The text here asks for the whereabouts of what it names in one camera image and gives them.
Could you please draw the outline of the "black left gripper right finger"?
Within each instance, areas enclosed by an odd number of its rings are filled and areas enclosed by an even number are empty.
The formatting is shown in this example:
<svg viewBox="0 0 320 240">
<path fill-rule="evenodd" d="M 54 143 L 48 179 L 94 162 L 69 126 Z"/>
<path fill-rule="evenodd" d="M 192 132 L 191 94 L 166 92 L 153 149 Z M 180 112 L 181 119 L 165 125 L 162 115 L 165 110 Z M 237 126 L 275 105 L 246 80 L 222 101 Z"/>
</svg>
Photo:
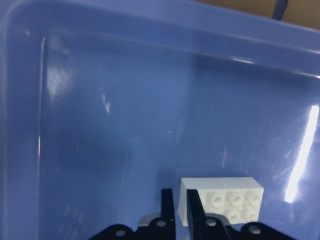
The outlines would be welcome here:
<svg viewBox="0 0 320 240">
<path fill-rule="evenodd" d="M 206 239 L 206 216 L 196 189 L 186 191 L 187 223 L 191 240 Z"/>
</svg>

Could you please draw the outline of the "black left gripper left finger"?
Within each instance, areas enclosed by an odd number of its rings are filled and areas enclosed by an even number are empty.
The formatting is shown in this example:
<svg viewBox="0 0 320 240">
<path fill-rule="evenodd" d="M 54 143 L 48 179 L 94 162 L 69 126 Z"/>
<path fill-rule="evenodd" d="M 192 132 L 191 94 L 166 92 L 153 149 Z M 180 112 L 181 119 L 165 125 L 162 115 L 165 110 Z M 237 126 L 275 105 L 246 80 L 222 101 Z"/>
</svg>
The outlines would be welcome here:
<svg viewBox="0 0 320 240">
<path fill-rule="evenodd" d="M 175 207 L 171 188 L 161 190 L 160 229 L 164 231 L 163 240 L 176 239 Z"/>
</svg>

